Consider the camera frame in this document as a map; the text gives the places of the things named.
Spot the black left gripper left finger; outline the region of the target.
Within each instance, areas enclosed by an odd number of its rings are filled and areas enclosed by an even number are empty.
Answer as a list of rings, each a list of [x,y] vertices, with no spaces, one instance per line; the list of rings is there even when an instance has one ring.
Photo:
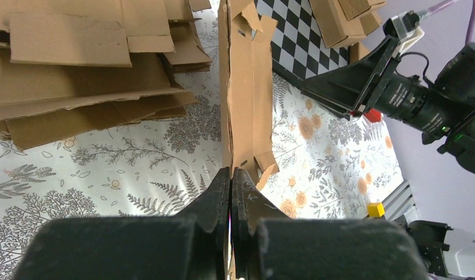
[[[36,234],[14,279],[226,279],[230,169],[173,216],[66,218]]]

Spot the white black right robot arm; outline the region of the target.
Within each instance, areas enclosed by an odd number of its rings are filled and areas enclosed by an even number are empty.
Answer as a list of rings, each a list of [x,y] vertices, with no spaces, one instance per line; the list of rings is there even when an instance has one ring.
[[[434,82],[397,73],[398,43],[385,37],[359,61],[304,80],[301,93],[346,119],[377,110],[419,130],[425,145],[444,139],[438,152],[475,174],[475,43],[466,44]]]

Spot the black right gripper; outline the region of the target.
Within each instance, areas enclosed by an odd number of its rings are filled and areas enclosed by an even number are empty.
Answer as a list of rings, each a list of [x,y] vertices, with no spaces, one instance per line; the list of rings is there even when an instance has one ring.
[[[399,43],[385,37],[359,61],[304,80],[301,94],[339,118],[360,117],[374,108],[440,139],[453,127],[451,102],[422,86],[416,76],[395,74]]]

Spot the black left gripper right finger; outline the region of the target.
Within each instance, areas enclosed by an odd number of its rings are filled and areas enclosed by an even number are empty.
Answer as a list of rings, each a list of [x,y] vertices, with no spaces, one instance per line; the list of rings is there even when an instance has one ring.
[[[231,183],[235,275],[242,279],[426,279],[413,239],[383,219],[292,219],[248,172]]]

